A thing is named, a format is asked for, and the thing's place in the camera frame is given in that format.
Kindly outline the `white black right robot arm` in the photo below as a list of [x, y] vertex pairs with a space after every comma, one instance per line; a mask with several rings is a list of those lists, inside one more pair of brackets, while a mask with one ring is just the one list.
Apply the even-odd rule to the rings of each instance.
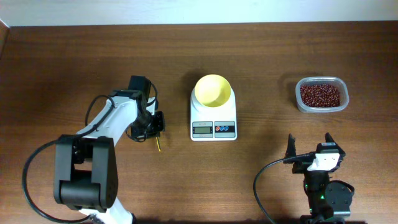
[[309, 215], [300, 217], [300, 223], [344, 223], [351, 215], [349, 207], [354, 187], [330, 179], [330, 174], [340, 168], [345, 155], [330, 133], [325, 134], [325, 142], [319, 143], [315, 151], [297, 155], [295, 138], [289, 135], [285, 163], [293, 165], [293, 174], [304, 175], [303, 189], [310, 209]]

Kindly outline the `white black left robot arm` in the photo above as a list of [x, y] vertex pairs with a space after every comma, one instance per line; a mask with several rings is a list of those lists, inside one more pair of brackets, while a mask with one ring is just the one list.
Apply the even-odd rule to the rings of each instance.
[[108, 95], [102, 111], [76, 135], [62, 135], [55, 145], [53, 196], [98, 223], [135, 223], [117, 198], [118, 170], [115, 146], [123, 134], [135, 142], [158, 139], [165, 129], [158, 101], [150, 96], [154, 85], [133, 76], [125, 90]]

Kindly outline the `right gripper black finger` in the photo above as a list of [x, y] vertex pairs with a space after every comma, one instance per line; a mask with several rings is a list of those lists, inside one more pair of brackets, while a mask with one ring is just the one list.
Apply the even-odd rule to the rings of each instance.
[[288, 136], [288, 143], [287, 143], [287, 149], [285, 152], [285, 163], [292, 163], [292, 161], [289, 161], [289, 159], [293, 158], [296, 156], [296, 148], [295, 148], [295, 138], [293, 137], [292, 134], [289, 134]]
[[335, 143], [330, 133], [325, 134], [325, 142]]

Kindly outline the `yellow plastic scoop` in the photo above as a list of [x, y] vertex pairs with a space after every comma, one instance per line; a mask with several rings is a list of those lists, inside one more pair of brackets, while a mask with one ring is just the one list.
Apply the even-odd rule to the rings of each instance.
[[156, 137], [155, 140], [156, 140], [156, 144], [157, 144], [158, 151], [159, 151], [159, 152], [162, 152], [162, 150], [161, 150], [161, 145], [160, 145], [160, 137]]

